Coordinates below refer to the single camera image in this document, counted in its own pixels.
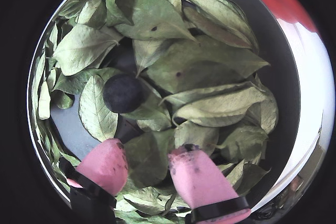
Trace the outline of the pink-tipped gripper finger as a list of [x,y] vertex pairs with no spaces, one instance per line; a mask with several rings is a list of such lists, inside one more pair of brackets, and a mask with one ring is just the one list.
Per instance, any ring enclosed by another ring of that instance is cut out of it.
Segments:
[[116,223],[116,196],[127,178],[127,157],[117,138],[98,144],[76,167],[66,161],[71,209],[83,223]]
[[179,196],[191,212],[185,223],[238,223],[251,214],[222,171],[198,146],[182,145],[170,153],[169,170]]

